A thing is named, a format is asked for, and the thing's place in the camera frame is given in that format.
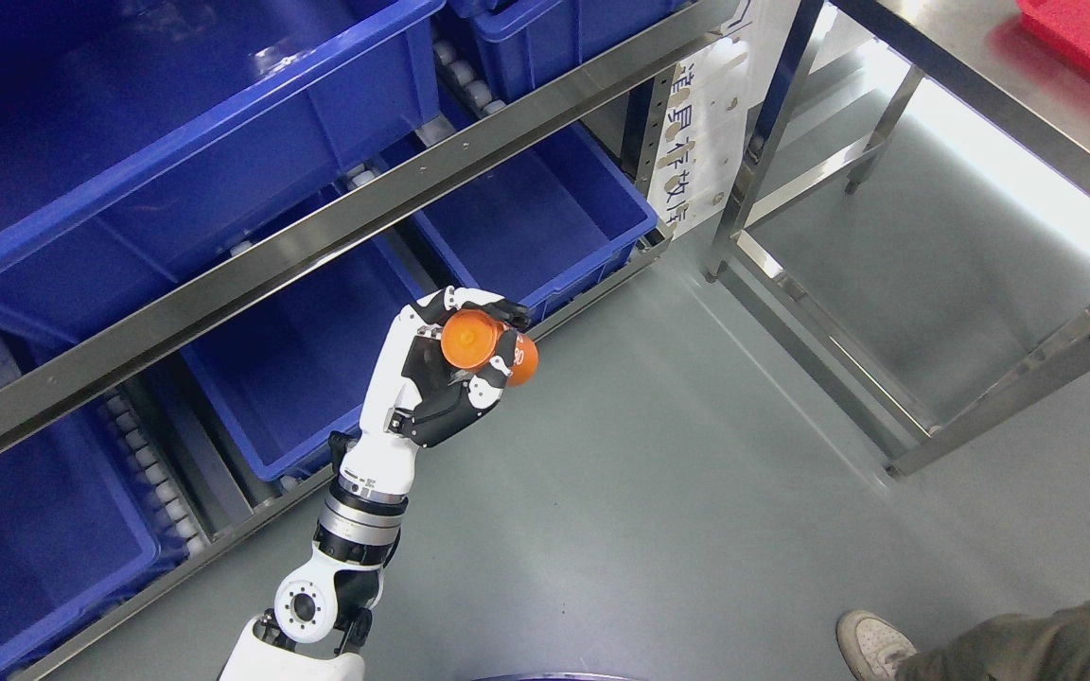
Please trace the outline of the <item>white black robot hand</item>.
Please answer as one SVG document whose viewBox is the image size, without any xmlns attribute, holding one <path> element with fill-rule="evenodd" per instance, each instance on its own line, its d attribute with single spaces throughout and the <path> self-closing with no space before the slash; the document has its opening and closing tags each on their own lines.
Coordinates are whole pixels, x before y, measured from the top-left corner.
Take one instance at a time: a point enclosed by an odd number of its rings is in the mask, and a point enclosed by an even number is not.
<svg viewBox="0 0 1090 681">
<path fill-rule="evenodd" d="M 443 328 L 468 311 L 498 324 L 491 358 L 460 368 L 443 355 Z M 360 408 L 360 435 L 338 465 L 330 492 L 382 504 L 410 494 L 420 449 L 484 418 L 510 387 L 514 346 L 531 311 L 479 288 L 443 288 L 393 316 Z"/>
</svg>

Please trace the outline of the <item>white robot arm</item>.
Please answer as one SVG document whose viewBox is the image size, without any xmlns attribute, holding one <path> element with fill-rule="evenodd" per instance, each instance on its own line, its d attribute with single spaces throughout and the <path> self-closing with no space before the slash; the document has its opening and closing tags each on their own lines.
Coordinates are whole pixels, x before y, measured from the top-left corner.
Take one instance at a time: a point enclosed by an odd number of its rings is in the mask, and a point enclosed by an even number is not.
<svg viewBox="0 0 1090 681">
<path fill-rule="evenodd" d="M 403 495 L 365 496 L 334 481 L 308 559 L 243 627 L 220 680 L 363 680 L 360 650 L 407 507 Z"/>
</svg>

